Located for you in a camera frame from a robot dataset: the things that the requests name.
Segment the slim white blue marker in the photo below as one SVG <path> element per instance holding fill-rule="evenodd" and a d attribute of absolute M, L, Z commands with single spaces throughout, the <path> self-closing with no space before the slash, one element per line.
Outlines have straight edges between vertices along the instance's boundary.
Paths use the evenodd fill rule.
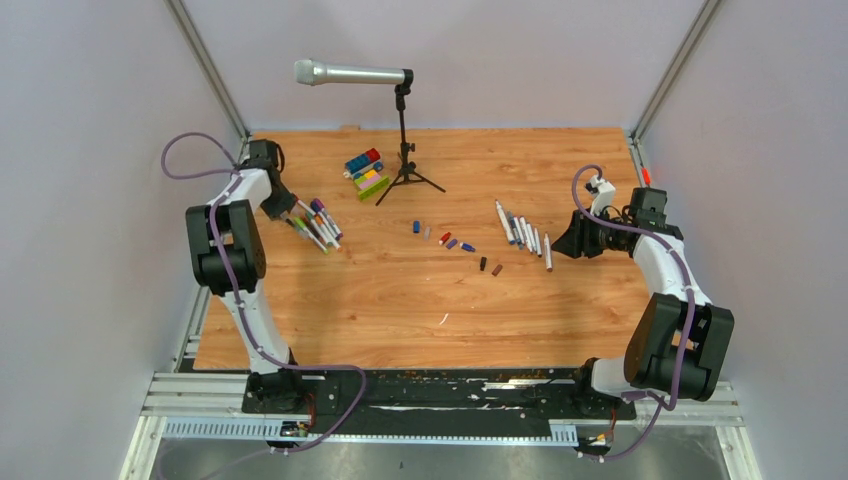
<path fill-rule="evenodd" d="M 528 246 L 536 254 L 535 249 L 534 249 L 533 225 L 530 222 L 526 223 L 526 234 L 527 234 Z"/>

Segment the translucent blue pen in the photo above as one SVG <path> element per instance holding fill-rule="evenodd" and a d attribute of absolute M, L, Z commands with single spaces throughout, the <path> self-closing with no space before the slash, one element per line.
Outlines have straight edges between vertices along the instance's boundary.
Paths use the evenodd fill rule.
<path fill-rule="evenodd" d="M 516 243 L 517 247 L 518 247 L 520 250 L 522 250 L 522 249 L 524 248 L 524 242 L 523 242 L 523 240 L 522 240 L 521 232 L 520 232 L 520 230 L 519 230 L 519 228 L 518 228 L 518 225 L 517 225 L 517 223 L 516 223 L 516 220 L 515 220 L 515 218 L 514 218 L 514 216 L 513 216 L 513 214 L 512 214 L 512 212 L 511 212 L 511 211 L 508 211 L 508 212 L 507 212 L 507 219 L 508 219 L 508 222 L 509 222 L 509 224 L 510 224 L 510 228 L 511 228 L 511 231 L 512 231 L 512 233 L 513 233 L 513 236 L 514 236 L 514 238 L 515 238 L 515 243 Z"/>

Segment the white marker blue end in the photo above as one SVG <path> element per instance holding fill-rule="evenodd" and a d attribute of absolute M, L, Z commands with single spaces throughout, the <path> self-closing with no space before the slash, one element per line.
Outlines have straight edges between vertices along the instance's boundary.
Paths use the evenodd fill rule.
<path fill-rule="evenodd" d="M 503 209 L 503 206 L 498 200 L 495 200 L 495 209 L 496 209 L 496 213 L 498 215 L 499 221 L 501 223 L 501 226 L 504 230 L 507 242 L 510 245 L 514 245 L 516 243 L 515 236 L 513 234 L 511 225 L 510 225 L 510 223 L 507 219 L 507 216 L 506 216 L 506 213 Z"/>

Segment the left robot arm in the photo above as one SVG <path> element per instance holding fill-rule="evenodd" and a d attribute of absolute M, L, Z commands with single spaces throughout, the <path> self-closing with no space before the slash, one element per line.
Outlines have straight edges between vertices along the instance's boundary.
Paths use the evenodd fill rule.
<path fill-rule="evenodd" d="M 224 303 L 248 353 L 246 412 L 293 413 L 307 397 L 264 291 L 267 260 L 254 217 L 260 212 L 282 220 L 295 207 L 295 195 L 282 183 L 283 168 L 276 142 L 251 140 L 224 190 L 186 212 L 194 277 Z"/>

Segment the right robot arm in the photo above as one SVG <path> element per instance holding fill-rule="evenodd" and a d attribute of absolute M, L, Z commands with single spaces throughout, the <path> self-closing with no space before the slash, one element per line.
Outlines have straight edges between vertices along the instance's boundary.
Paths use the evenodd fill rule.
<path fill-rule="evenodd" d="M 580 369 L 571 403 L 596 417 L 611 397 L 639 391 L 708 400 L 716 387 L 734 328 L 730 310 L 716 306 L 698 286 L 684 253 L 681 230 L 666 219 L 667 194 L 638 187 L 621 213 L 609 210 L 616 189 L 592 179 L 588 211 L 575 210 L 551 249 L 570 258 L 621 251 L 637 264 L 651 295 L 623 356 L 592 358 Z"/>

